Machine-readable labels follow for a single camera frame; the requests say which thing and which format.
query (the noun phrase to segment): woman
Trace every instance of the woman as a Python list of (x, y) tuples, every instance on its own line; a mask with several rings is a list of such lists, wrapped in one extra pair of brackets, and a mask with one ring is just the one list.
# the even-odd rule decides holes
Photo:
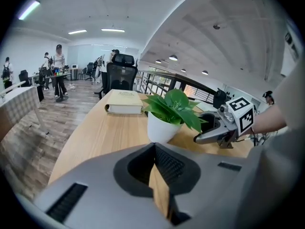
[[(53, 66), (54, 69), (60, 69), (60, 70), (63, 70), (63, 67), (65, 66), (65, 56), (62, 53), (62, 46), (60, 44), (56, 46), (56, 53), (53, 57)], [(63, 77), (57, 77), (57, 82), (58, 84), (57, 83), (55, 84), (55, 98), (59, 97), (58, 85), (61, 88), (62, 93), (68, 95), (67, 89), (65, 88), (65, 84), (63, 82)]]

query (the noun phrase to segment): table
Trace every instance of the table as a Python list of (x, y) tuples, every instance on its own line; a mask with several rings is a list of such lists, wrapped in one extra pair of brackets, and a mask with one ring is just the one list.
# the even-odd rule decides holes
[[(50, 76), (47, 76), (46, 79), (50, 79), (50, 78), (55, 78), (56, 79), (56, 84), (58, 84), (58, 79), (60, 77), (64, 77), (64, 76), (67, 76), (71, 73), (64, 73), (64, 74), (61, 74), (61, 75), (50, 75)], [(56, 102), (62, 102), (62, 101), (65, 101), (67, 100), (69, 97), (68, 96), (64, 96), (62, 94), (62, 91), (61, 91), (61, 87), (58, 85), (58, 88), (59, 88), (59, 98), (56, 98)]]
[(2, 96), (3, 94), (5, 94), (5, 93), (7, 93), (7, 92), (9, 92), (9, 91), (11, 91), (11, 90), (13, 90), (13, 89), (15, 89), (16, 87), (20, 87), (22, 84), (25, 84), (25, 81), (16, 83), (16, 84), (14, 84), (14, 85), (8, 87), (7, 89), (4, 89), (4, 90), (0, 93), (0, 95)]
[(35, 74), (35, 75), (30, 76), (30, 81), (32, 83), (32, 86), (34, 86), (34, 84), (35, 84), (34, 78), (36, 78), (36, 77), (39, 77), (39, 74)]
[(78, 70), (81, 70), (81, 69), (75, 69), (75, 68), (73, 68), (73, 69), (69, 69), (70, 70), (70, 73), (71, 73), (71, 81), (72, 81), (72, 71), (74, 71), (74, 80), (76, 81), (76, 80), (78, 80)]
[(45, 134), (49, 133), (38, 111), (40, 102), (36, 87), (17, 88), (7, 93), (4, 99), (0, 103), (0, 141), (31, 110), (35, 111)]
[[(56, 161), (49, 184), (87, 159), (150, 143), (147, 136), (148, 118), (145, 114), (106, 113), (104, 107), (111, 92), (112, 90), (90, 110), (84, 121), (72, 133)], [(139, 96), (141, 99), (147, 98), (144, 94)], [(193, 142), (197, 134), (183, 125), (169, 144), (198, 153), (235, 157), (246, 157), (253, 147), (251, 141), (234, 143), (233, 149), (220, 149), (217, 143), (200, 145)], [(154, 189), (155, 203), (166, 216), (169, 192), (156, 166), (151, 172), (150, 187)]]

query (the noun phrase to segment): white wall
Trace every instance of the white wall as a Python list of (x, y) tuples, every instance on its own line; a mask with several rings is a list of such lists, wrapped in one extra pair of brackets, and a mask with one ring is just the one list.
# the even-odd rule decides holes
[(59, 41), (48, 38), (29, 36), (26, 34), (11, 33), (7, 35), (0, 46), (0, 63), (5, 63), (5, 58), (10, 58), (13, 64), (14, 82), (18, 83), (20, 71), (26, 70), (29, 76), (38, 71), (44, 63), (44, 54), (55, 54), (56, 45), (62, 45), (62, 52), (67, 60), (68, 46)]

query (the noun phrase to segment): wooden desk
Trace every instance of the wooden desk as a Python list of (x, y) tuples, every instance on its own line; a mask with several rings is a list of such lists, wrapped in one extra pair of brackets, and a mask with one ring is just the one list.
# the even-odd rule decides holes
[[(150, 143), (147, 136), (147, 117), (141, 115), (108, 114), (104, 110), (110, 94), (105, 95), (87, 114), (63, 147), (49, 184), (83, 161), (132, 146)], [(169, 142), (198, 153), (246, 157), (253, 146), (250, 141), (234, 143), (234, 149), (219, 149), (216, 143), (199, 145), (193, 142), (198, 133), (183, 125), (179, 133)], [(154, 200), (166, 216), (169, 192), (160, 173), (153, 167), (150, 187), (154, 189)]]
[(9, 92), (9, 91), (11, 91), (11, 90), (13, 90), (13, 89), (15, 89), (16, 87), (20, 87), (22, 84), (25, 84), (25, 81), (16, 83), (16, 84), (14, 84), (14, 85), (8, 87), (7, 89), (4, 89), (4, 90), (0, 93), (0, 95), (2, 96), (2, 95), (4, 95), (5, 93), (7, 93), (7, 92)]

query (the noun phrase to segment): railing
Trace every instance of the railing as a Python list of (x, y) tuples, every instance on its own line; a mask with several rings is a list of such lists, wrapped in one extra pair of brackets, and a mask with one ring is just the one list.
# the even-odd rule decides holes
[(213, 103), (215, 94), (213, 89), (185, 76), (151, 71), (138, 71), (138, 75), (141, 76), (141, 79), (138, 81), (137, 89), (144, 94), (164, 96), (169, 90), (179, 87), (190, 99), (195, 98), (210, 104)]
[(195, 98), (197, 98), (199, 100), (203, 100), (208, 103), (213, 103), (214, 96), (212, 94), (204, 92), (198, 88), (187, 85), (185, 87), (184, 93), (186, 95), (192, 94), (192, 95), (196, 96)]

